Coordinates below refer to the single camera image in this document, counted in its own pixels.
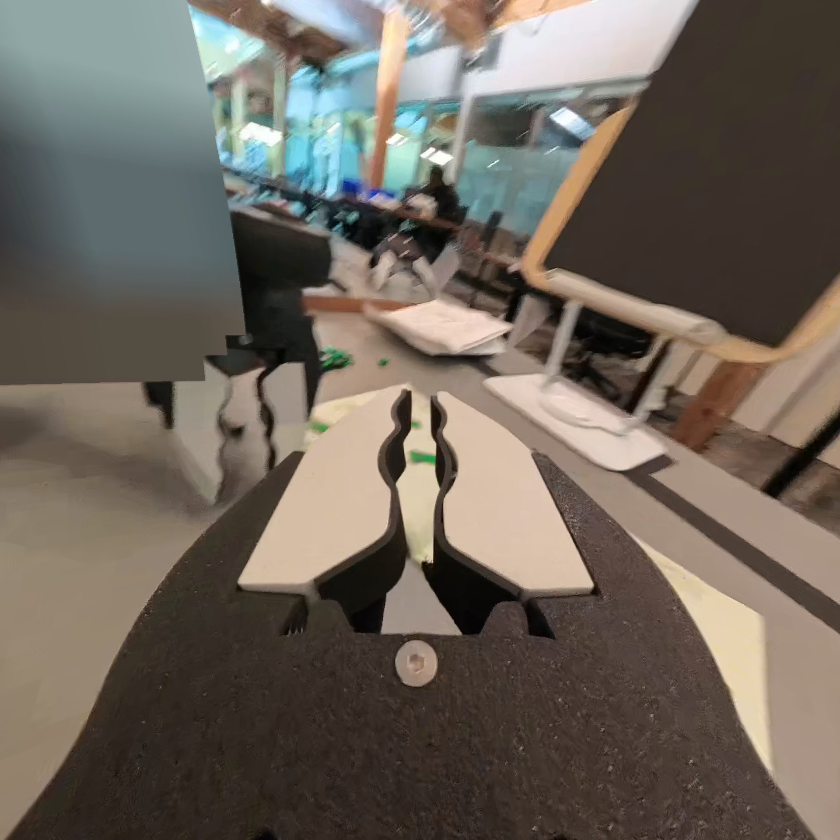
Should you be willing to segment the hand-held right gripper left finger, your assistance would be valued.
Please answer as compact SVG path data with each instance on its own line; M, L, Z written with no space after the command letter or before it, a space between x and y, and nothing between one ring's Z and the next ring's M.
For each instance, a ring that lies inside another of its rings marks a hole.
M379 633L408 545L397 482L413 397L388 387L302 455L250 554L238 588L339 604L356 632Z

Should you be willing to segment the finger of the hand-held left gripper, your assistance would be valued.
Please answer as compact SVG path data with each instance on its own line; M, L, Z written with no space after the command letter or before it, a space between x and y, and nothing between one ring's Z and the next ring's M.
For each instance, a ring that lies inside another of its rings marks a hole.
M229 380L173 384L175 460L186 482L208 505L218 503L225 479L222 415L229 397Z
M277 366L261 373L261 428L267 471L290 454L303 450L310 414L304 366Z

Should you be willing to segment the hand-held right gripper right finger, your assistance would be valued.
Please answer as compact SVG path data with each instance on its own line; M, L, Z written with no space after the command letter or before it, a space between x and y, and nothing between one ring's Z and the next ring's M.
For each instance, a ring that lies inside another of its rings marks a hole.
M505 603L522 606L528 632L550 634L536 601L596 586L532 450L448 392L432 397L430 415L438 493L427 582L462 634L480 634Z

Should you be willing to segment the brown wooden board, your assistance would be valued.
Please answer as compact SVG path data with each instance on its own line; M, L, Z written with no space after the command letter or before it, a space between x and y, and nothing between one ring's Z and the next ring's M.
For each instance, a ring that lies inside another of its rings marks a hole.
M309 313L348 313L358 314L367 310L392 312L402 309L406 304L387 299L327 297L318 295L304 295L303 303Z

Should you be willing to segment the building instruction booklet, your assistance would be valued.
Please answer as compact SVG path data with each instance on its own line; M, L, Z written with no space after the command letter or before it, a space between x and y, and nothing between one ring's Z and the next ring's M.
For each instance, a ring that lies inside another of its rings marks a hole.
M433 554L433 504L438 492L433 474L433 439L429 401L413 396L413 430L405 444L408 467L397 483L406 522L408 555L415 566ZM770 700L763 617L716 590L633 535L633 540L664 573L698 626L723 676L740 721L769 772L774 771L770 736Z

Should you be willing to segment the white paper bag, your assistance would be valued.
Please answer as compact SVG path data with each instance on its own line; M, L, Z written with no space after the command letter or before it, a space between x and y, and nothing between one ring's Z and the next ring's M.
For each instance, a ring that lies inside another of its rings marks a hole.
M478 358L503 352L512 324L457 302L435 299L384 310L366 303L372 323L429 357Z

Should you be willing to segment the black pole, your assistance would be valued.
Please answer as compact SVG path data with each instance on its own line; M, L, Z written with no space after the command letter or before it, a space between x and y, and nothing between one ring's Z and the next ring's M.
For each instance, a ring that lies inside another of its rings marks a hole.
M780 498L814 466L839 470L838 384L816 385L784 411L773 437L793 447L791 455L761 486L763 494Z

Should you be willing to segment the orange wooden post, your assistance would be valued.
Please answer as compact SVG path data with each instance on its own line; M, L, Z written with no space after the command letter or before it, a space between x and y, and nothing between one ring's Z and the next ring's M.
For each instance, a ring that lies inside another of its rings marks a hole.
M381 33L375 80L374 144L367 168L367 183L375 190L383 185L388 140L394 134L398 92L411 31L410 21L402 6L389 7L384 15Z

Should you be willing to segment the brown wooden post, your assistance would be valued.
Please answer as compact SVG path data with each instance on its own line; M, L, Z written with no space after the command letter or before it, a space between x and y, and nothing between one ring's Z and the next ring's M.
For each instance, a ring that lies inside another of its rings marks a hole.
M721 361L676 419L669 432L670 438L694 452L702 451L763 373L762 364Z

